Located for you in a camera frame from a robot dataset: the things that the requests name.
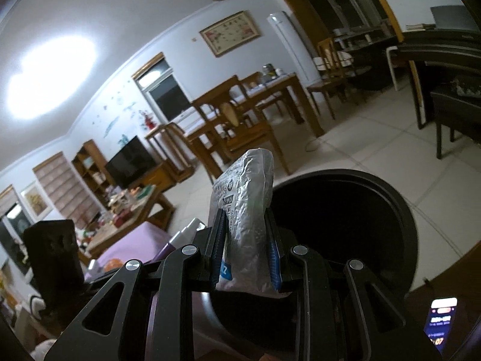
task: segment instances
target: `television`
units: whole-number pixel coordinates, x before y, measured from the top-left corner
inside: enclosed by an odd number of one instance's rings
[[[107,172],[122,189],[157,166],[156,161],[135,136],[105,165]]]

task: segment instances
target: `white standing air conditioner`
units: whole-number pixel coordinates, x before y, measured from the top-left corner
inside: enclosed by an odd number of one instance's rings
[[[284,12],[273,13],[269,15],[268,22],[293,59],[302,86],[318,81],[319,71],[287,15]]]

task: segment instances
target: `wooden bookcase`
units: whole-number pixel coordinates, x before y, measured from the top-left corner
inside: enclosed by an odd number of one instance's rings
[[[80,177],[105,207],[107,207],[107,200],[104,197],[105,190],[110,185],[116,185],[105,169],[106,164],[107,160],[93,140],[84,142],[72,160],[72,165]]]

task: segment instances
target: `smartphone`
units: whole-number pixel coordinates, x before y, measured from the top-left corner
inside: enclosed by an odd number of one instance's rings
[[[439,353],[443,352],[448,339],[457,305],[457,298],[439,298],[431,303],[424,332],[434,343]]]

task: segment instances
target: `silver screw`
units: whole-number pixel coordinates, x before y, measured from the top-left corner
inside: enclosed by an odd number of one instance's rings
[[[125,265],[125,268],[129,271],[134,271],[137,270],[140,267],[140,262],[138,260],[129,260],[127,264]]]
[[[303,245],[297,245],[293,248],[293,251],[296,255],[306,255],[309,250]]]
[[[349,262],[349,266],[351,267],[351,269],[361,270],[364,267],[364,264],[360,260],[353,259]]]
[[[187,245],[182,248],[182,253],[184,255],[194,255],[197,252],[197,247],[194,245]]]

